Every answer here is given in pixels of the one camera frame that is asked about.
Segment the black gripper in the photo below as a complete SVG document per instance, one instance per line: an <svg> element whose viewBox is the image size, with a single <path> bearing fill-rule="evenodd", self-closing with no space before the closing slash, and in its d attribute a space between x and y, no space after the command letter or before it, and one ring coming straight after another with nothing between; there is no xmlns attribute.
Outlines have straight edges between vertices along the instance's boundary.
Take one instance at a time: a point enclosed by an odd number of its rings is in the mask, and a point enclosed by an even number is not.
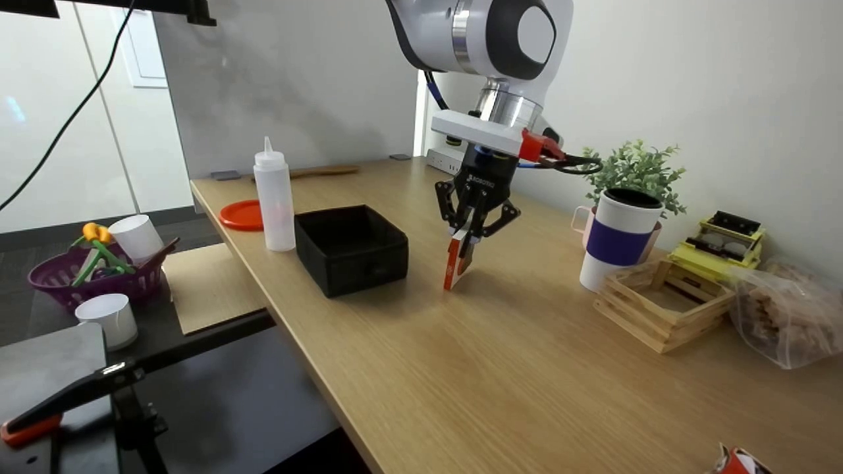
<svg viewBox="0 0 843 474"><path fill-rule="evenodd" d="M519 207L511 203L511 178L516 160L511 154L471 145L451 181L437 181L436 195L442 222L455 230L451 256L465 269L471 266L482 237L509 227Z"/></svg>

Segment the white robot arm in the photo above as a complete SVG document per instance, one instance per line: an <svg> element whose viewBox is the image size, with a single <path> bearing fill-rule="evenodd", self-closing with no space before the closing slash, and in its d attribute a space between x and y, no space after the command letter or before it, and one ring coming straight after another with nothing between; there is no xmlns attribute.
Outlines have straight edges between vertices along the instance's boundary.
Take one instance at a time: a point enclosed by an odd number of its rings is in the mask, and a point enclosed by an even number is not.
<svg viewBox="0 0 843 474"><path fill-rule="evenodd" d="M575 0L386 0L405 61L428 78L440 112L433 127L467 143L454 181L437 181L440 216L451 227L449 260L471 260L475 248L509 227L509 203L523 160L546 154L537 131L542 102L561 66ZM480 112L446 104L436 74L486 78Z"/></svg>

